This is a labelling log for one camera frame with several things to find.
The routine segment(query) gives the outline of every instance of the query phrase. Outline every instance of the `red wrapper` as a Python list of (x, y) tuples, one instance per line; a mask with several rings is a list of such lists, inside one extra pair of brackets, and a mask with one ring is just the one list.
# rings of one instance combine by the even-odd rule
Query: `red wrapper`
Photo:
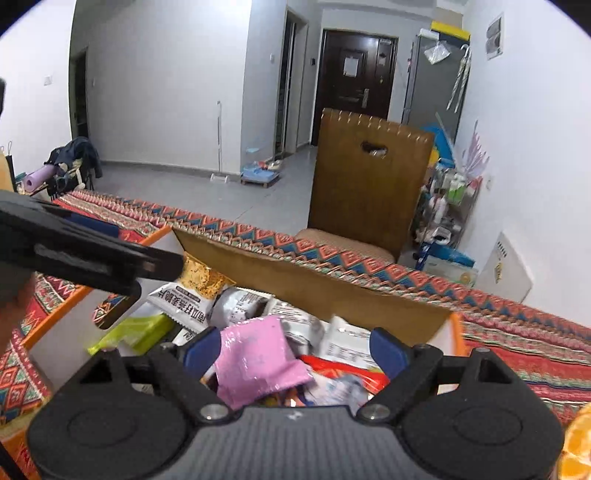
[(388, 377), (383, 373), (370, 372), (369, 370), (363, 370), (362, 368), (351, 365), (322, 360), (311, 355), (302, 355), (300, 356), (300, 360), (306, 365), (311, 366), (314, 372), (328, 378), (339, 378), (345, 374), (356, 375), (363, 381), (365, 389), (373, 395), (379, 393), (380, 390), (390, 383)]

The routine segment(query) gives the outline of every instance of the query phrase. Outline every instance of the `paper notice on door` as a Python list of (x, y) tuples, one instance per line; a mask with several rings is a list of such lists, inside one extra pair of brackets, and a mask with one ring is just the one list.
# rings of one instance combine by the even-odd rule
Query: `paper notice on door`
[(343, 75), (346, 77), (356, 77), (359, 60), (354, 57), (345, 57), (345, 67), (343, 68)]

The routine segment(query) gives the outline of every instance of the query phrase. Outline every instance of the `chair cushion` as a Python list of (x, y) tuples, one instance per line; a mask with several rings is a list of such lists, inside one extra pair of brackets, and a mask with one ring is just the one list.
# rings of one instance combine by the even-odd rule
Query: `chair cushion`
[(359, 255), (377, 258), (388, 263), (393, 263), (395, 261), (394, 256), (383, 248), (364, 244), (363, 242), (358, 242), (357, 240), (351, 240), (350, 238), (345, 238), (344, 236), (326, 233), (315, 228), (305, 228), (298, 232), (295, 238), (296, 240), (305, 239), (316, 244), (331, 245), (342, 250), (350, 250), (352, 252), (358, 253)]

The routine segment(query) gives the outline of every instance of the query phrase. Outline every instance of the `orange fruit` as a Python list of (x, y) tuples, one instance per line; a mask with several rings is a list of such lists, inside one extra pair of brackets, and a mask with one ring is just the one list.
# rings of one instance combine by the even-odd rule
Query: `orange fruit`
[(583, 408), (581, 408), (577, 415), (585, 415), (587, 413), (591, 413), (591, 403), (587, 403)]
[(591, 414), (580, 415), (570, 424), (564, 437), (565, 452), (591, 462)]
[(570, 453), (564, 453), (558, 464), (560, 480), (587, 480), (591, 476), (591, 465), (583, 463)]

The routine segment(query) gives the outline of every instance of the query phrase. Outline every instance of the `mop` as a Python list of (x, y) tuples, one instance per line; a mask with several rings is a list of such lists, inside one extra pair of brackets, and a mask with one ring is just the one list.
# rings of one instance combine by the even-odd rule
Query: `mop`
[(228, 183), (228, 175), (222, 173), (222, 103), (217, 101), (217, 172), (213, 172), (209, 181)]

